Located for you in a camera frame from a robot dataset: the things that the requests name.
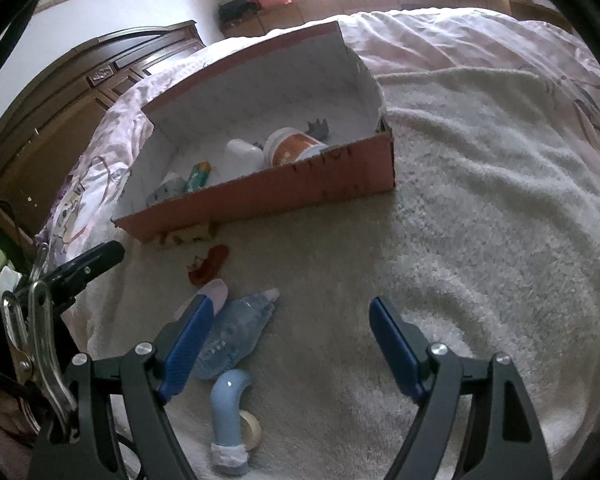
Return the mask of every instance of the bed sheet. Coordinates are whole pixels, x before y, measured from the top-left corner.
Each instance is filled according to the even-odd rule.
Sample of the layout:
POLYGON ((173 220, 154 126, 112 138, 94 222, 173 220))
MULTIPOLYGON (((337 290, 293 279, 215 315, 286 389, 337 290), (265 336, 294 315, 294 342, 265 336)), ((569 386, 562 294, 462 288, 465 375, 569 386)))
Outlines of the bed sheet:
MULTIPOLYGON (((458 66, 509 68, 555 83, 548 88, 559 88, 592 126, 575 128, 581 142, 570 142, 570 147, 593 173, 600 173, 600 67, 578 38, 546 23, 517 22, 482 9, 373 12, 334 19, 340 22, 346 43, 379 78, 381 88, 387 75, 458 66)), ((283 33, 276 30, 266 37, 283 33)), ((47 226, 50 266, 78 255, 86 243, 95 241, 91 231, 109 222, 103 211, 110 211, 128 168, 152 132, 140 108, 206 64, 263 39, 231 38, 213 44, 139 82, 121 97, 100 123, 72 174, 71 186, 52 212, 47 226)), ((506 84, 507 78, 498 80, 506 84)), ((600 192, 600 180, 597 185, 600 192)), ((78 326, 84 321, 79 316, 67 321, 74 335, 88 333, 78 326)), ((86 344, 82 339, 77 337, 79 346, 86 344)), ((594 421, 588 420, 587 431, 593 427, 594 421)), ((561 470, 568 464, 565 453, 579 448, 586 434, 581 431, 577 444, 560 450, 561 470)))

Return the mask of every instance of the wooden headboard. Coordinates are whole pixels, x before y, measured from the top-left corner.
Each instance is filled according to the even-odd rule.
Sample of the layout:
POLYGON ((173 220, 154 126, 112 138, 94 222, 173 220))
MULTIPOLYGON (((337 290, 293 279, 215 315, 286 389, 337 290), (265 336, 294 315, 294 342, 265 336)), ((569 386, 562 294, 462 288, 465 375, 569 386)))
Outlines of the wooden headboard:
MULTIPOLYGON (((0 198, 13 207, 26 252, 109 107, 203 47, 193 21, 120 30, 71 49, 20 92, 0 119, 0 198)), ((7 212, 0 207, 0 227, 15 240, 7 212)))

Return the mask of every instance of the white container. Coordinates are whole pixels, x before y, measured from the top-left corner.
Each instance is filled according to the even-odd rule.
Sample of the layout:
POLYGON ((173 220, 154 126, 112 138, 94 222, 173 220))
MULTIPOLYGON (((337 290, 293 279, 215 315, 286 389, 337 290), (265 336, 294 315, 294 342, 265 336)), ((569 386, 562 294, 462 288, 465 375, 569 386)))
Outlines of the white container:
POLYGON ((273 132, 264 145, 264 155, 272 168, 291 164, 318 155, 327 147, 296 128, 280 128, 273 132))
POLYGON ((264 166, 264 153, 242 139, 230 140, 224 149, 222 180, 227 182, 260 171, 264 166))

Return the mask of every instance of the orange label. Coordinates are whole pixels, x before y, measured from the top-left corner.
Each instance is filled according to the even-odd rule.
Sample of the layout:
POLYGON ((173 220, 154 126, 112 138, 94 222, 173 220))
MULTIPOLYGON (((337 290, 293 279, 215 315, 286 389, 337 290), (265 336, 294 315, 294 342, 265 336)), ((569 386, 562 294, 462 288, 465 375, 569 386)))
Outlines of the orange label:
POLYGON ((319 142, 305 134, 293 134, 280 142, 276 151, 273 153, 272 167, 277 168, 283 164, 293 162, 298 158, 300 153, 307 148, 316 146, 319 142))

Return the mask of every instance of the blanket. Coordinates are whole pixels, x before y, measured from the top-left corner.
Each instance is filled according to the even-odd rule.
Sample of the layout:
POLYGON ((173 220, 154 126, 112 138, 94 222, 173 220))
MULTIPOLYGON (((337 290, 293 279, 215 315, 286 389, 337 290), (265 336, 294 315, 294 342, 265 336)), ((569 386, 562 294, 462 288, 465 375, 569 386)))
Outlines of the blanket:
MULTIPOLYGON (((600 413, 600 137, 568 88, 529 72, 378 81, 395 137, 394 191, 233 222, 212 242, 230 247, 221 277, 231 297, 281 293, 240 364, 253 378, 242 407, 263 430, 245 479, 384 476, 416 408, 369 329, 378 294, 461 356, 512 356, 558 478, 600 413)), ((152 340, 193 294, 187 265, 208 249, 161 251, 109 222, 86 248, 108 238, 123 242, 125 261, 65 318, 93 358, 152 340)), ((210 465, 211 387, 192 379, 168 405, 202 480, 223 478, 210 465)), ((467 411, 464 402, 441 479, 452 476, 467 411)))

